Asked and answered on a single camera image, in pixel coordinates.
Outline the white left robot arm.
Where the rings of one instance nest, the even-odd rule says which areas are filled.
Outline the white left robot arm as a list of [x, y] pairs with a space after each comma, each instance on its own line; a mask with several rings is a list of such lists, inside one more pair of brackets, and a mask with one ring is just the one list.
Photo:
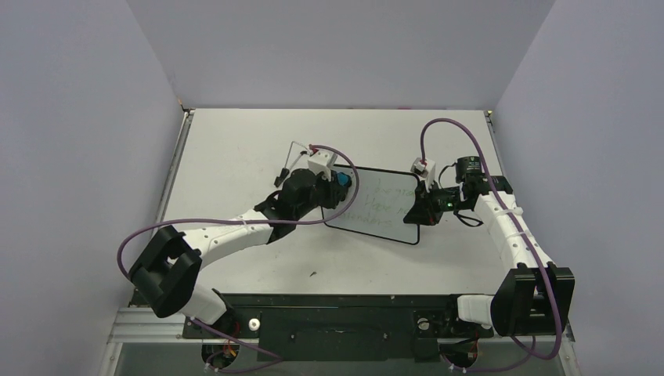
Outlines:
[[201, 270], [245, 248], [274, 243], [300, 226], [317, 208], [335, 209], [356, 185], [352, 176], [299, 168], [252, 209], [218, 226], [179, 231], [160, 228], [128, 272], [129, 280], [159, 318], [175, 313], [203, 322], [215, 337], [233, 328], [233, 314], [221, 294], [204, 287]]

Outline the black framed whiteboard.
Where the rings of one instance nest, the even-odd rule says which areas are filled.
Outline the black framed whiteboard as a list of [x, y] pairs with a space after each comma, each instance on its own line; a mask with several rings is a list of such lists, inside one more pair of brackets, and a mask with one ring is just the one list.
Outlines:
[[357, 172], [344, 164], [334, 170], [359, 183], [359, 192], [349, 209], [326, 226], [338, 230], [415, 245], [420, 240], [420, 227], [404, 218], [413, 207], [419, 179], [411, 172], [358, 167]]

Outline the blue whiteboard eraser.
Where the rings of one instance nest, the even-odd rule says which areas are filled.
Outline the blue whiteboard eraser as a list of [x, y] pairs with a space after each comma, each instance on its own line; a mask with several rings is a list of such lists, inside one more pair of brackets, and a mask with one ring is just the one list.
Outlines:
[[352, 177], [343, 172], [336, 173], [336, 180], [337, 183], [344, 188], [349, 188], [352, 185]]

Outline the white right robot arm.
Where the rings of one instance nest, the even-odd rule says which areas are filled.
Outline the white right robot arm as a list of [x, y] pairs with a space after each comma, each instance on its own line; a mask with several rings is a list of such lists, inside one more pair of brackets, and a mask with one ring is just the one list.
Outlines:
[[572, 271], [556, 266], [537, 245], [504, 176], [487, 176], [476, 156], [461, 157], [453, 167], [456, 185], [440, 187], [435, 163], [413, 162], [418, 184], [403, 221], [434, 226], [446, 212], [473, 211], [492, 238], [506, 276], [492, 295], [459, 296], [442, 312], [443, 327], [462, 334], [472, 323], [481, 324], [507, 337], [564, 330], [575, 286]]

